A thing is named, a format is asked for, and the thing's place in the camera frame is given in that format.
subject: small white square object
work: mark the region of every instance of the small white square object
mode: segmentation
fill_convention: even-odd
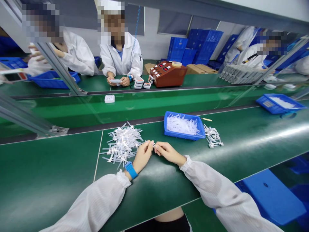
[[[115,95],[105,95],[104,102],[105,103],[115,102]]]

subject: stacked blue crates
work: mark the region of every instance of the stacked blue crates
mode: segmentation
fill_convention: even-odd
[[[186,48],[181,61],[182,65],[187,66],[188,64],[192,64],[195,54],[195,49]]]
[[[222,35],[222,31],[192,29],[189,33],[187,47],[197,50],[193,63],[206,65]]]
[[[170,47],[168,49],[167,59],[169,61],[181,62],[186,49],[188,39],[171,37]]]
[[[231,46],[233,46],[233,44],[235,43],[236,39],[238,38],[239,35],[237,34],[233,34],[229,37],[229,40],[226,42],[225,46],[222,48],[220,55],[217,57],[217,61],[219,63],[223,63],[224,59],[225,59],[225,55],[226,53],[229,51],[229,49],[231,48]]]

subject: cardboard box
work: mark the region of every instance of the cardboard box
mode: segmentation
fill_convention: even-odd
[[[204,64],[188,64],[187,74],[205,74],[205,73],[218,73],[218,71],[204,65]]]
[[[153,68],[155,66],[155,64],[152,64],[152,63],[147,63],[144,65],[145,68],[144,68],[144,74],[145,75],[149,75],[150,74],[150,69]]]

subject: elastic cuff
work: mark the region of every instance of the elastic cuff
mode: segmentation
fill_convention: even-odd
[[[182,165],[180,168],[181,171],[186,172],[188,170],[188,168],[191,167],[192,164],[192,160],[190,159],[190,156],[185,155],[184,157],[187,158],[187,162],[184,163],[184,165]]]
[[[129,181],[128,177],[126,177],[126,175],[122,172],[121,169],[119,172],[117,172],[116,178],[125,189],[131,185],[131,182]]]

